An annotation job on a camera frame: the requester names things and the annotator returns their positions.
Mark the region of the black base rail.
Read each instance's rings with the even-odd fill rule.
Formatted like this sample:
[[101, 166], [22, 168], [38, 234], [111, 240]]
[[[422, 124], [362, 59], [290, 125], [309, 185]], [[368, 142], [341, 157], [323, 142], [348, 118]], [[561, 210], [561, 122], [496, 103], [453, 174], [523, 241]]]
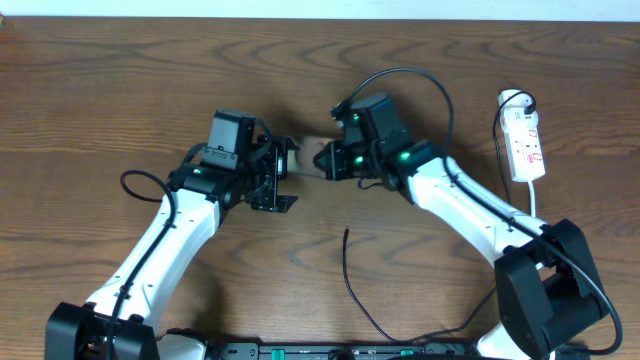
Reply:
[[380, 344], [220, 344], [210, 355], [219, 360], [381, 360], [408, 359], [480, 359], [472, 345], [464, 343], [429, 343], [426, 345]]

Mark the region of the white USB charger adapter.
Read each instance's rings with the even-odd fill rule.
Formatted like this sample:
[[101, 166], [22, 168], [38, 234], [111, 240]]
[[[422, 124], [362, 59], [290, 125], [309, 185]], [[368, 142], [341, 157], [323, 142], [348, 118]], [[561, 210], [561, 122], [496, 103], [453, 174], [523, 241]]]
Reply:
[[505, 124], [506, 116], [511, 114], [517, 120], [525, 120], [529, 127], [537, 125], [537, 102], [530, 93], [517, 89], [504, 90], [498, 96], [498, 102], [498, 113], [502, 124]]

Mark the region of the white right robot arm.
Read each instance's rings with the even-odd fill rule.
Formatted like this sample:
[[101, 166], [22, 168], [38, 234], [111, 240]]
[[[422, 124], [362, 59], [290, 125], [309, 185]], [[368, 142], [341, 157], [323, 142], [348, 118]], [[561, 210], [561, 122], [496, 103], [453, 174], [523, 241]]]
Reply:
[[554, 225], [489, 192], [427, 141], [345, 137], [313, 158], [330, 180], [377, 178], [467, 240], [493, 267], [500, 322], [482, 336], [483, 358], [559, 359], [587, 355], [571, 340], [606, 316], [606, 296], [583, 232]]

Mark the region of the white power strip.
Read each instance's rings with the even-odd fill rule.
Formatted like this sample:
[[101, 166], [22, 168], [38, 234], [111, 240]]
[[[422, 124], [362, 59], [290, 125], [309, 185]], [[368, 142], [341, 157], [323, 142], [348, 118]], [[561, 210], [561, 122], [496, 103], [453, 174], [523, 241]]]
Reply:
[[525, 114], [522, 108], [507, 108], [500, 125], [504, 134], [511, 179], [530, 182], [545, 175], [538, 132], [538, 114]]

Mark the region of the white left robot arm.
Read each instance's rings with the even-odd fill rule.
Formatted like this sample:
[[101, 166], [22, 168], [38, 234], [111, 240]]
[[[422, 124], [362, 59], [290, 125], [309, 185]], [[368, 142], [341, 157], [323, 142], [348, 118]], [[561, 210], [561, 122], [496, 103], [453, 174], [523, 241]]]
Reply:
[[233, 147], [194, 145], [167, 181], [155, 218], [128, 257], [83, 305], [60, 303], [48, 319], [47, 359], [215, 359], [218, 347], [189, 329], [157, 335], [159, 320], [199, 249], [240, 202], [285, 213], [295, 197], [277, 185], [296, 145], [262, 135]]

